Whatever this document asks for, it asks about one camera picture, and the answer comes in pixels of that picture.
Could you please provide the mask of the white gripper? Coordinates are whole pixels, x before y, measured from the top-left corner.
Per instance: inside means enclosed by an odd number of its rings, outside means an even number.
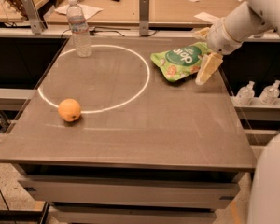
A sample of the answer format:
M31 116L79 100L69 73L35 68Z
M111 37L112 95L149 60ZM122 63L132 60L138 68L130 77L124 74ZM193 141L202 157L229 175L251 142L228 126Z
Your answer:
M218 19L210 28L205 27L193 33L194 38L206 40L208 48L213 51L203 56L195 79L197 85L205 84L218 70L223 62L222 55L229 55L242 46L241 42L235 41L228 34L224 21L224 18Z

